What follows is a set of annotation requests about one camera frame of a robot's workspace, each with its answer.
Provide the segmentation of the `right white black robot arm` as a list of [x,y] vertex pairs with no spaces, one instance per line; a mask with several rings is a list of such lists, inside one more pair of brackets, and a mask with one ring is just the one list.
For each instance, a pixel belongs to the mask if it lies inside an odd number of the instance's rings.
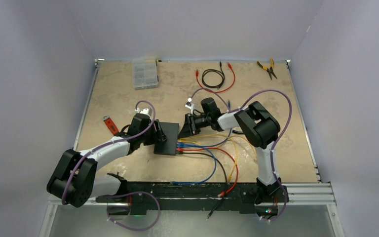
[[280,125],[269,111],[258,101],[236,112],[221,113],[213,98],[201,101],[203,111],[185,114],[185,122],[178,138],[186,138],[200,133],[204,127],[215,131],[241,128],[248,142],[257,152],[259,167],[257,194],[269,201],[276,196],[279,185],[278,175],[271,168],[271,146],[278,138]]

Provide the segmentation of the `black network switch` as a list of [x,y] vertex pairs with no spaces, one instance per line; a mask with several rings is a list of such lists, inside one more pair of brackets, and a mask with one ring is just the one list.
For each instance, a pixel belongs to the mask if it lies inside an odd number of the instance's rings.
[[160,140],[154,145],[154,154],[164,156],[175,156],[179,133],[179,124],[172,122],[159,122],[158,132]]

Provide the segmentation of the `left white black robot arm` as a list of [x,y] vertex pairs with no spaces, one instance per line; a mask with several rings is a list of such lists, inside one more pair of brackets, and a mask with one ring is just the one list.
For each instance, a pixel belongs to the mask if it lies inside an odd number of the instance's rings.
[[64,151],[46,190],[60,198],[63,205],[74,207],[81,207],[89,198],[99,196],[121,202],[127,197],[127,188],[122,185],[125,180],[113,173],[97,177],[97,171],[117,158],[132,154],[141,145],[157,145],[166,140],[159,120],[137,113],[131,123],[109,141],[88,150]]

